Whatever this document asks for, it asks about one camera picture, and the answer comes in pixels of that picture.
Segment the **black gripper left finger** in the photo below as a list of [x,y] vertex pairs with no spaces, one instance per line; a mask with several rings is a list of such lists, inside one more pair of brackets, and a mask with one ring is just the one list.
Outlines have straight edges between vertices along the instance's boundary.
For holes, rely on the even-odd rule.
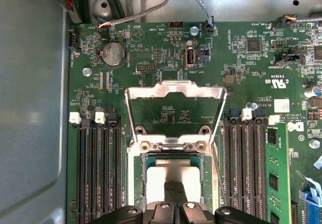
[[165,200],[157,202],[153,209],[143,211],[133,205],[121,207],[105,214],[92,223],[174,223],[176,214],[176,182],[164,184]]

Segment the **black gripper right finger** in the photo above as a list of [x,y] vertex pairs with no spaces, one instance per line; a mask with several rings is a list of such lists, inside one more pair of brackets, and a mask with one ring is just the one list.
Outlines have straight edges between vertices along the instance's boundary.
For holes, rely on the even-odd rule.
[[181,208],[184,223],[266,223],[264,220],[231,206],[218,208],[214,214],[201,207],[199,202],[187,200],[182,182],[176,182],[176,201]]

